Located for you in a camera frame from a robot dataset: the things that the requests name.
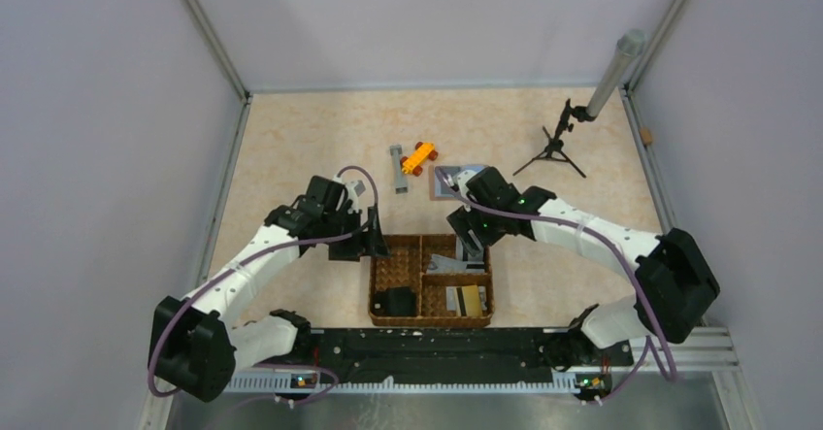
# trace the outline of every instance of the white wall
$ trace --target white wall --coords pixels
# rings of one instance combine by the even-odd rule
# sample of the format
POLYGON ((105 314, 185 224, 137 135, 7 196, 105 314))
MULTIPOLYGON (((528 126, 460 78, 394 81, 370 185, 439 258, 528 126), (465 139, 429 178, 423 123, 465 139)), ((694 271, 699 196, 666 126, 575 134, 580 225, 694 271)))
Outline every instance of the white wall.
POLYGON ((692 0, 639 92, 767 428, 820 428, 823 0, 692 0))
POLYGON ((671 0, 200 0, 250 90, 594 84, 671 0))
POLYGON ((181 0, 0 0, 0 428, 134 428, 239 102, 181 0))

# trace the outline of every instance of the wicker basket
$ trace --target wicker basket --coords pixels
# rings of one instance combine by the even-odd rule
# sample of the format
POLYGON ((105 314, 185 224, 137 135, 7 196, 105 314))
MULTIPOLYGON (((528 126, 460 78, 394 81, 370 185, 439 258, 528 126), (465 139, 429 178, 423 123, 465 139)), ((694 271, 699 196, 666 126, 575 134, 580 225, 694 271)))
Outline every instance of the wicker basket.
POLYGON ((437 326, 476 328, 487 326, 494 314, 494 289, 488 250, 483 256, 484 273, 426 275, 433 253, 455 256, 457 238, 453 234, 387 235, 391 258, 372 259, 369 279, 369 316, 377 326, 437 326), (485 286, 483 316, 458 316, 445 306, 447 286, 485 286), (375 293, 389 287, 408 286, 417 298, 417 316, 380 316, 376 314, 375 293))

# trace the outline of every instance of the gray tube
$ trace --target gray tube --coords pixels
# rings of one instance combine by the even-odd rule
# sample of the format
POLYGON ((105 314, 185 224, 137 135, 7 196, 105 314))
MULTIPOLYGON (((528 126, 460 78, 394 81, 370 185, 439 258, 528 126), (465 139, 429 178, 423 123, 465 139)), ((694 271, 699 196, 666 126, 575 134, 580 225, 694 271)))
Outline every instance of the gray tube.
POLYGON ((620 37, 620 40, 617 41, 617 48, 614 50, 614 56, 611 58, 611 63, 606 68, 603 78, 600 79, 600 83, 597 85, 597 90, 594 91, 594 95, 592 95, 588 106, 586 106, 586 113, 589 116, 596 117, 600 114, 600 110, 606 105, 611 93, 614 92, 623 78, 626 68, 642 53, 644 45, 645 33, 640 29, 631 29, 623 37, 620 37))

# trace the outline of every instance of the beige tabletop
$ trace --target beige tabletop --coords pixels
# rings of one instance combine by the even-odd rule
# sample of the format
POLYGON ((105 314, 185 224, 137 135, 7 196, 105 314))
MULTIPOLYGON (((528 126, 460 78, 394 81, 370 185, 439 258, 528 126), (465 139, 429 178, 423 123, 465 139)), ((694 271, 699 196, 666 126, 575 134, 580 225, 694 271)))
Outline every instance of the beige tabletop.
MULTIPOLYGON (((545 146, 541 126, 554 130, 567 98, 585 104, 590 88, 403 90, 255 95, 220 225, 211 274, 253 236, 268 212, 290 204, 312 175, 333 177, 360 165, 378 183, 384 234, 451 232, 454 201, 431 201, 428 170, 409 176, 395 194, 388 148, 411 152, 432 142, 441 165, 496 166, 518 189, 538 185, 571 205, 615 223, 659 231, 628 120, 613 94, 593 123, 564 135, 564 151, 588 175, 566 164, 517 168, 545 146)), ((359 179, 356 173, 346 180, 359 179)), ((274 309, 296 311, 314 326, 367 327, 368 259, 330 262, 312 248, 257 297, 242 321, 274 309)), ((594 303, 631 292, 622 277, 576 253, 522 237, 492 248, 496 311, 491 326, 566 325, 594 303)))

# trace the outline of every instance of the toy car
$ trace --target toy car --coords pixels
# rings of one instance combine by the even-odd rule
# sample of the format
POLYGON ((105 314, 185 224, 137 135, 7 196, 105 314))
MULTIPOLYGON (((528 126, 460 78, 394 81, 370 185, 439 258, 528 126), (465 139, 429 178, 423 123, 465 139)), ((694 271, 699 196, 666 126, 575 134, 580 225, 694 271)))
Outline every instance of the toy car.
POLYGON ((400 158, 400 166, 403 167, 403 173, 407 175, 420 176, 423 174, 423 168, 420 166, 426 158, 434 161, 437 159, 438 153, 435 150, 435 145, 430 142, 418 142, 414 146, 414 153, 411 156, 404 156, 400 158))

